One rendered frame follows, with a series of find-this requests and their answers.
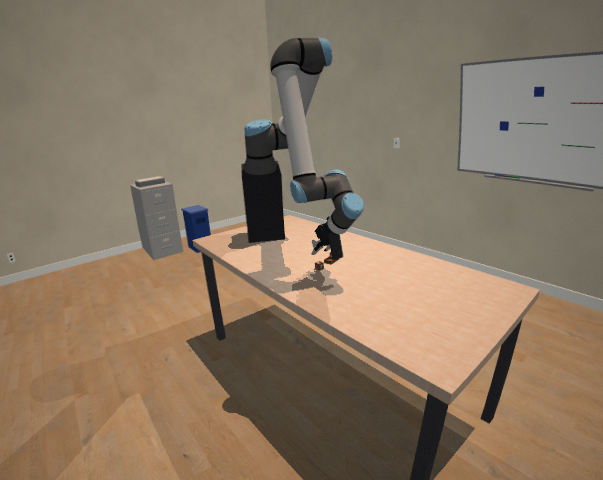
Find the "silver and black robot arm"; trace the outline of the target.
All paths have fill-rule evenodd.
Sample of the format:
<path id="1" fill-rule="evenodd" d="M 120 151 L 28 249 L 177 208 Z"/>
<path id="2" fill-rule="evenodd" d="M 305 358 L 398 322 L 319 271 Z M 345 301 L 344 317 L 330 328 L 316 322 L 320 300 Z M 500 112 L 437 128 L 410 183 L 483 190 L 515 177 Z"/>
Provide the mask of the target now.
<path id="1" fill-rule="evenodd" d="M 272 151 L 289 149 L 293 172 L 290 188 L 295 202 L 333 201 L 335 210 L 327 224 L 339 234 L 328 233 L 332 259 L 336 260 L 343 258 L 340 234 L 361 215 L 364 203 L 353 193 L 343 171 L 332 170 L 317 178 L 314 171 L 305 115 L 320 74 L 331 62 L 332 49 L 325 38 L 292 38 L 277 48 L 270 67 L 277 80 L 283 116 L 278 123 L 257 120 L 245 126 L 244 171 L 251 175 L 272 173 L 277 169 Z"/>

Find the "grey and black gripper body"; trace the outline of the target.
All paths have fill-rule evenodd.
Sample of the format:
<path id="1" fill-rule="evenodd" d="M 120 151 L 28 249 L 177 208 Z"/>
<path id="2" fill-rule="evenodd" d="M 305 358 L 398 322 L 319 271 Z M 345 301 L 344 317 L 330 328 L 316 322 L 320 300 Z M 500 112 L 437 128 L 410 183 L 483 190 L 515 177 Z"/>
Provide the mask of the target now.
<path id="1" fill-rule="evenodd" d="M 320 240 L 321 240 L 321 242 L 322 242 L 322 241 L 324 241 L 324 242 L 325 242 L 325 243 L 323 244 L 324 246 L 330 245 L 330 244 L 329 244 L 328 233 L 333 233 L 333 234 L 335 234 L 335 235 L 339 235 L 339 234 L 336 234 L 336 233 L 332 232 L 332 231 L 329 229 L 328 224 L 327 224 L 327 225 L 326 225 L 326 224 L 327 224 L 327 222 L 326 222 L 326 223 L 324 223 L 324 224 L 319 225 L 319 226 L 316 228 L 316 230 L 315 230 L 315 233 L 316 233 L 316 235 L 317 235 L 318 239 L 320 239 Z M 325 226 L 325 225 L 326 225 L 326 226 Z"/>

